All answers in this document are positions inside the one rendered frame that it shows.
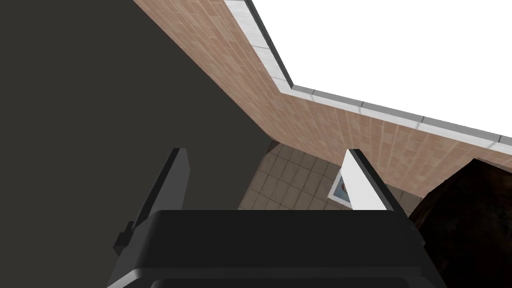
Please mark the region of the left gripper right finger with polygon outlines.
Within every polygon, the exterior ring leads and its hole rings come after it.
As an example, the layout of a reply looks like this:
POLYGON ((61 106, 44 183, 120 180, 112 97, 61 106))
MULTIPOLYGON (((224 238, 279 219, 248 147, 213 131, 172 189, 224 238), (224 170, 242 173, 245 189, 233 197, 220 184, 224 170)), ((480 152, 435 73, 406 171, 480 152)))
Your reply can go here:
POLYGON ((340 176, 353 210, 386 210, 407 218, 404 209, 360 149, 346 151, 340 176))

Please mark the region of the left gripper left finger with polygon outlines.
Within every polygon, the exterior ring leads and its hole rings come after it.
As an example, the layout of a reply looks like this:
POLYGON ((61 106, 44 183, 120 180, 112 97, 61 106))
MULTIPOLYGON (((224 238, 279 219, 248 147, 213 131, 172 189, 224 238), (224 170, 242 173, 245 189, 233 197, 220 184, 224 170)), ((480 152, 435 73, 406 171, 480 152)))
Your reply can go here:
POLYGON ((136 218, 140 226, 150 215, 163 210, 181 210, 190 177, 186 148, 174 148, 159 173, 136 218))

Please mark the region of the dark brown cabinet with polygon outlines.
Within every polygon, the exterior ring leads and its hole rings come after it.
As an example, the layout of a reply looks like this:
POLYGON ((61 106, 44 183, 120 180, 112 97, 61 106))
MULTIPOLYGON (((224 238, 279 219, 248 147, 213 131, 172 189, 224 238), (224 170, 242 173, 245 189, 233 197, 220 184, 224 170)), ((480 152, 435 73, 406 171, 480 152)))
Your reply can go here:
POLYGON ((447 288, 512 288, 512 168, 475 158, 409 219, 447 288))

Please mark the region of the white framed wall picture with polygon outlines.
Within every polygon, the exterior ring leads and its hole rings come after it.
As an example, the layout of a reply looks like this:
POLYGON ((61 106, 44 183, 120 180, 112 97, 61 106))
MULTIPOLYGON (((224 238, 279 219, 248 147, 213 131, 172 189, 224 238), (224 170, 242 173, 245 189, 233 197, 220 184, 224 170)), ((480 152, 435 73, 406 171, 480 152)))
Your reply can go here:
POLYGON ((329 190, 327 198, 349 209, 353 208, 350 202, 349 195, 345 188, 345 183, 342 177, 341 169, 337 171, 336 177, 329 190))

